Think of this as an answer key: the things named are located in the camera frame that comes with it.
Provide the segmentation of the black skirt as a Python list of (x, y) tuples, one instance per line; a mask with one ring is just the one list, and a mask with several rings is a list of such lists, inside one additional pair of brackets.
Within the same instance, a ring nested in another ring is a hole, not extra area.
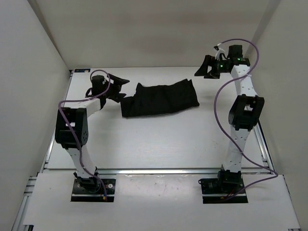
[(173, 114), (200, 104), (193, 82), (184, 79), (172, 85), (145, 87), (138, 83), (135, 94), (123, 98), (120, 105), (122, 116), (131, 118)]

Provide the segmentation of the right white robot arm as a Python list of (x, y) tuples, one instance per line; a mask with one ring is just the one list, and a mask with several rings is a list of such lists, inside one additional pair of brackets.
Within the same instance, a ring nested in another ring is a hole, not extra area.
[(228, 122), (231, 127), (229, 147), (226, 158), (218, 172), (216, 187), (221, 192), (228, 192), (234, 181), (241, 178), (242, 157), (247, 138), (259, 121), (265, 100), (259, 97), (251, 80), (252, 66), (249, 59), (243, 57), (241, 45), (231, 45), (228, 54), (215, 46), (214, 56), (206, 55), (200, 68), (194, 74), (207, 79), (219, 79), (222, 73), (229, 73), (234, 83), (237, 97), (231, 106)]

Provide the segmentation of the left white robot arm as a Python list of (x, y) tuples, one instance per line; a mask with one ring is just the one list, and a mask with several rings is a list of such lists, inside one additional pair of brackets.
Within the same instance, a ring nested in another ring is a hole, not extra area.
[(103, 109), (106, 101), (119, 103), (125, 96), (122, 86), (129, 80), (112, 74), (90, 75), (91, 87), (81, 100), (64, 100), (58, 104), (55, 141), (70, 155), (75, 165), (74, 173), (79, 183), (89, 192), (101, 187), (97, 167), (93, 164), (86, 144), (89, 139), (88, 118)]

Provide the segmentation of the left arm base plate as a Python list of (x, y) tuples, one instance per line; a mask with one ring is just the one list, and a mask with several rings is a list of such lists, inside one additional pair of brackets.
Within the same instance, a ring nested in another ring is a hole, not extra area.
[(116, 179), (101, 180), (106, 188), (106, 196), (100, 181), (96, 179), (74, 179), (71, 202), (112, 203), (115, 199)]

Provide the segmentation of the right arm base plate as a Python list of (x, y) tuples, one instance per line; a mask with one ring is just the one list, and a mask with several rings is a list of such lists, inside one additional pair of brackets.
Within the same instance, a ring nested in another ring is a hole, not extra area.
[(246, 204), (248, 199), (240, 171), (221, 169), (216, 178), (199, 179), (203, 204)]

